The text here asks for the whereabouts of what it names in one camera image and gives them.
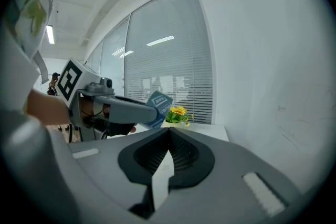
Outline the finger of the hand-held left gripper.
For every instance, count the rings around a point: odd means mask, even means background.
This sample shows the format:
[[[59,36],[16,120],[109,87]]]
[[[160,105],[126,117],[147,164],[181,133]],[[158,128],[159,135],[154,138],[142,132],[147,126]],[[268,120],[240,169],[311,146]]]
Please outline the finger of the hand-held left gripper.
[[[111,123],[150,123],[157,117],[157,110],[154,107],[132,99],[100,95],[93,100],[110,107],[108,121]]]

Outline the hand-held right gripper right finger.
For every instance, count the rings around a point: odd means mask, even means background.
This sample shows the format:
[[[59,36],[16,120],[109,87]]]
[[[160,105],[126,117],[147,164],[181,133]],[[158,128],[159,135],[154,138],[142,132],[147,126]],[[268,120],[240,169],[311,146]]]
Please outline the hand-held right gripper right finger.
[[[301,196],[289,178],[246,148],[186,129],[178,134],[209,147],[215,157],[212,171],[192,188],[170,191],[154,213],[155,223],[261,223],[268,219],[243,179],[256,173],[282,201],[291,205]]]

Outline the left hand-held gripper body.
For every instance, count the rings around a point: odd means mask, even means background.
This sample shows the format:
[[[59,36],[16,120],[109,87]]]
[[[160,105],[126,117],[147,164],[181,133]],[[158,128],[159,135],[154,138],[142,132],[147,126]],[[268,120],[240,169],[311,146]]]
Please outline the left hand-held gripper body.
[[[82,142],[107,138],[108,121],[97,119],[93,125],[85,125],[79,102],[81,97],[93,100],[100,95],[114,96],[111,79],[99,76],[82,62],[70,58],[60,75],[56,89],[68,108],[71,123],[78,129]]]

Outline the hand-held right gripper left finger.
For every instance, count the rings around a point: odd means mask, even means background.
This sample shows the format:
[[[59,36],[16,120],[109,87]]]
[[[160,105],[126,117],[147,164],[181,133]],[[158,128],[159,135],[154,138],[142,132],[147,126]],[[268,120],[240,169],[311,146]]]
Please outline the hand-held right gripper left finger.
[[[169,129],[72,144],[83,223],[170,223]]]

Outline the person's left hand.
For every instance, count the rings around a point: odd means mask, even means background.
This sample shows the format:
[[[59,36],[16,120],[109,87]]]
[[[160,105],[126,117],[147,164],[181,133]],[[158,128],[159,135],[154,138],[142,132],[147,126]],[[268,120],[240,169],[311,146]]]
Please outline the person's left hand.
[[[110,116],[110,105],[102,104],[91,98],[80,98],[81,117],[85,125],[93,125],[95,120],[107,120]]]

